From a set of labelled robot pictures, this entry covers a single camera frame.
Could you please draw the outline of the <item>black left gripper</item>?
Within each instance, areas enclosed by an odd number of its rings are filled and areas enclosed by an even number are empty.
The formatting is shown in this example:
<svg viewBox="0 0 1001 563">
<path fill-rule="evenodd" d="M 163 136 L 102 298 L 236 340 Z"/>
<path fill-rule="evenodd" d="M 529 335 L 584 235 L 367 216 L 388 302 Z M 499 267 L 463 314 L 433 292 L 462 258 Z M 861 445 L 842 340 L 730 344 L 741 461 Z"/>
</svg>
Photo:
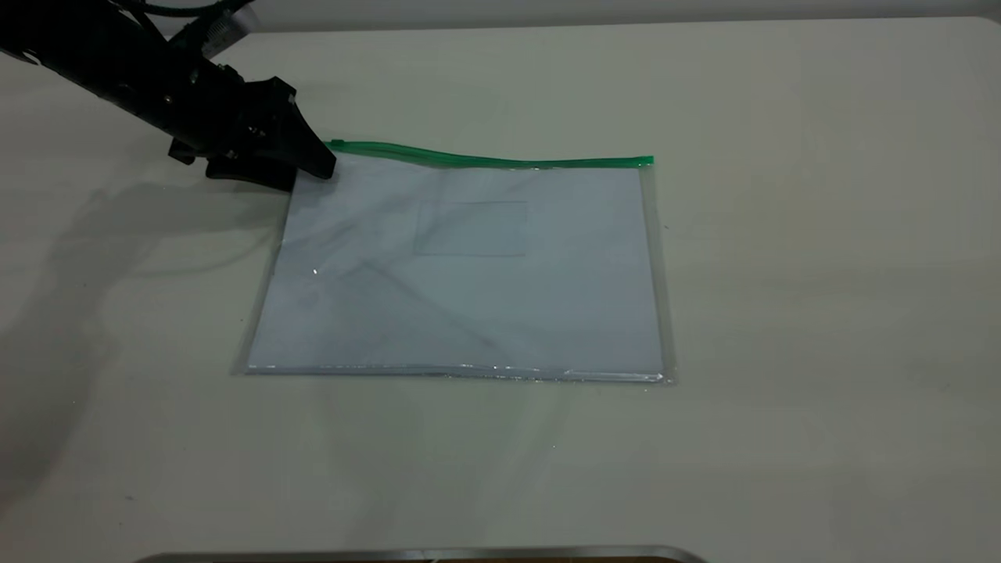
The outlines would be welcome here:
<svg viewBox="0 0 1001 563">
<path fill-rule="evenodd" d="M 190 165 L 207 158 L 206 176 L 292 192 L 298 170 L 332 178 L 336 156 L 312 131 L 285 80 L 246 80 L 229 66 L 191 71 L 172 94 L 168 156 Z M 271 158 L 229 158 L 271 133 Z"/>
</svg>

